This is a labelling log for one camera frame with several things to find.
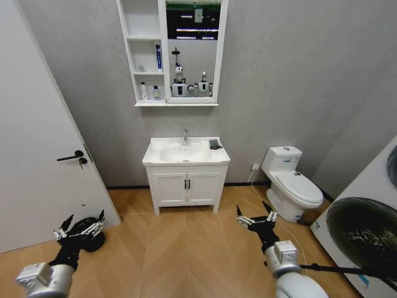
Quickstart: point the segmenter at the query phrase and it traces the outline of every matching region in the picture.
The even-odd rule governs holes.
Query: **baseboard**
[[[333,197],[331,197],[329,194],[327,194],[325,191],[323,191],[321,188],[320,188],[320,190],[323,192],[323,196],[324,196],[324,198],[328,201],[328,202],[330,202],[330,203],[332,203],[333,201],[335,201],[335,199],[333,198]]]
[[[250,186],[251,182],[226,182],[224,186]],[[266,185],[270,186],[270,180],[268,181],[255,181],[252,185]]]
[[[270,186],[270,181],[256,181],[252,183],[253,185],[266,185]],[[224,186],[249,186],[250,182],[226,182]],[[108,191],[116,191],[119,189],[148,189],[148,185],[129,185],[129,186],[107,186]]]
[[[129,185],[129,186],[107,186],[108,191],[118,191],[119,189],[149,189],[148,185]]]

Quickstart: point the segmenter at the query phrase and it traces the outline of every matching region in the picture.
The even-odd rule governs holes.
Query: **toilet tank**
[[[270,147],[262,164],[262,170],[265,174],[269,171],[294,171],[301,156],[302,151],[293,146]]]

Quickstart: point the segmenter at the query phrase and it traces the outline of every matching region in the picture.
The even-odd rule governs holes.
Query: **door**
[[[53,240],[52,230],[105,210],[120,223],[63,97],[13,0],[0,9],[0,252]],[[81,150],[87,160],[57,161]]]
[[[187,174],[187,202],[214,202],[217,197],[221,173],[189,173]]]
[[[153,174],[159,204],[186,203],[186,173]]]

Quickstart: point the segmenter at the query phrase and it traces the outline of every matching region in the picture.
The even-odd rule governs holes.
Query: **gray wall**
[[[108,186],[146,184],[149,138],[187,128],[221,137],[227,181],[295,145],[336,196],[396,133],[395,0],[231,0],[220,106],[144,109],[114,0],[19,1]]]

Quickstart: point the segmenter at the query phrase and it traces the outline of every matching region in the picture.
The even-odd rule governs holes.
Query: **herringbone floor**
[[[256,190],[265,197],[265,187]],[[218,214],[211,207],[188,207],[163,208],[155,216],[148,189],[110,196],[123,222],[105,231],[99,251],[82,251],[71,297],[274,297],[275,280],[263,265],[257,235],[236,222],[236,204],[247,216],[265,214],[251,187],[224,188]],[[309,228],[278,220],[299,239],[309,263],[332,264]],[[293,241],[280,226],[276,233]],[[48,242],[1,254],[0,297],[25,297],[14,278],[27,264],[52,260],[58,249]],[[343,275],[308,274],[330,297],[359,297]]]

